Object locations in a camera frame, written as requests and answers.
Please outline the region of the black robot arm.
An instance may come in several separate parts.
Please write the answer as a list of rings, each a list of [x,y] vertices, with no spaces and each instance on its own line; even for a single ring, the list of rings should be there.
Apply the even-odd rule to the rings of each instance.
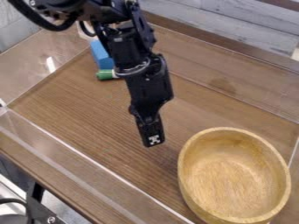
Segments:
[[[91,23],[115,62],[116,77],[127,84],[128,111],[143,144],[161,144],[164,126],[159,110],[173,98],[173,89],[164,56],[153,52],[155,30],[137,0],[29,0],[29,5],[41,17]]]

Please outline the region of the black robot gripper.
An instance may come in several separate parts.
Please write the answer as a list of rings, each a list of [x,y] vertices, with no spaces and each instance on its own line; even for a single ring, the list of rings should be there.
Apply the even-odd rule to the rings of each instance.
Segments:
[[[159,116],[161,106],[173,98],[173,89],[164,56],[156,54],[147,68],[125,77],[131,95],[129,112],[144,147],[164,142],[164,126]]]

